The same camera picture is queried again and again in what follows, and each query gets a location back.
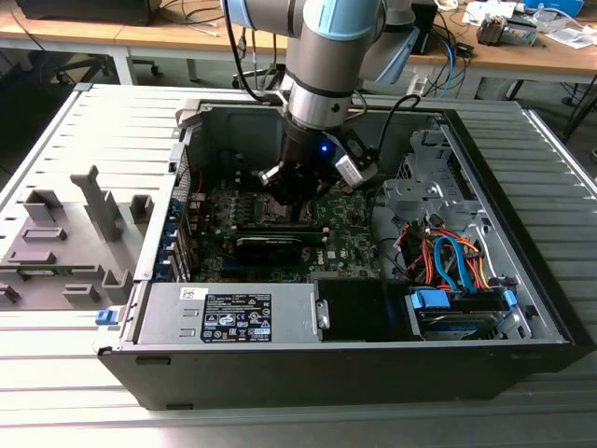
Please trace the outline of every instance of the yellow wire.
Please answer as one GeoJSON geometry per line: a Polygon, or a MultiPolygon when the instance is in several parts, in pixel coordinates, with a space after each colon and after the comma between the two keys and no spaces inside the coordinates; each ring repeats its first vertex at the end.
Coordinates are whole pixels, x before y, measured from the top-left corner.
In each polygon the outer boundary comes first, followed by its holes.
{"type": "Polygon", "coordinates": [[[483,282],[483,285],[488,288],[491,289],[492,287],[489,286],[489,283],[487,283],[487,280],[485,279],[485,269],[483,268],[483,259],[479,259],[479,270],[481,272],[481,282],[483,282]]]}

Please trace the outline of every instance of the label sticker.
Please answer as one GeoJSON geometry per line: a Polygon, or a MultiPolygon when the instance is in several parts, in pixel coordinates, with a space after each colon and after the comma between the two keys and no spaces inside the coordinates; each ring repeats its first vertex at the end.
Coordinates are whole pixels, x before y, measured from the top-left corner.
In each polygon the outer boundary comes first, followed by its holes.
{"type": "Polygon", "coordinates": [[[205,289],[204,297],[205,343],[271,342],[271,294],[207,294],[205,289]]]}
{"type": "Polygon", "coordinates": [[[207,287],[181,287],[178,299],[181,301],[202,301],[208,291],[207,287]]]}

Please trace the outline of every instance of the computer case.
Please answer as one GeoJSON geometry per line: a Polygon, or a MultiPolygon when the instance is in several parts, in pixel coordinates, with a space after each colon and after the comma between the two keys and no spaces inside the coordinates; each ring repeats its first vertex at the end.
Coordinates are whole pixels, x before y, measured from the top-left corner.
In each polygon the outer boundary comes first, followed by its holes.
{"type": "Polygon", "coordinates": [[[148,25],[160,0],[17,0],[27,19],[148,25]]]}
{"type": "Polygon", "coordinates": [[[417,37],[411,53],[425,54],[429,47],[429,36],[437,14],[437,5],[433,0],[413,0],[412,11],[415,15],[414,26],[419,28],[419,37],[417,37]]]}

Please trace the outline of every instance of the green circuit board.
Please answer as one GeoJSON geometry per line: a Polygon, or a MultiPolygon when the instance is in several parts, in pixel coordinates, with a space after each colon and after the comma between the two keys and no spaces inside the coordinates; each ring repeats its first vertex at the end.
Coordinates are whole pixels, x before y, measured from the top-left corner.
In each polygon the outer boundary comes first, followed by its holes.
{"type": "Polygon", "coordinates": [[[200,209],[195,233],[200,268],[195,282],[308,283],[318,278],[379,277],[361,192],[348,195],[336,188],[303,207],[298,224],[324,231],[282,235],[317,243],[305,243],[300,260],[285,266],[242,266],[234,257],[240,224],[276,224],[285,219],[285,208],[269,194],[240,193],[221,184],[205,195],[200,209]]]}

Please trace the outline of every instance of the white label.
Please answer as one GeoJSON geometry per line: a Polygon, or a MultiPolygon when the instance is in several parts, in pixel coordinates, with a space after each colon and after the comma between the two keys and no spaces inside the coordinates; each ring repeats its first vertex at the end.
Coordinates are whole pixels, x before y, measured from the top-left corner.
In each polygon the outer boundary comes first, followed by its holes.
{"type": "Polygon", "coordinates": [[[181,287],[181,301],[204,301],[209,289],[207,287],[181,287]]]}

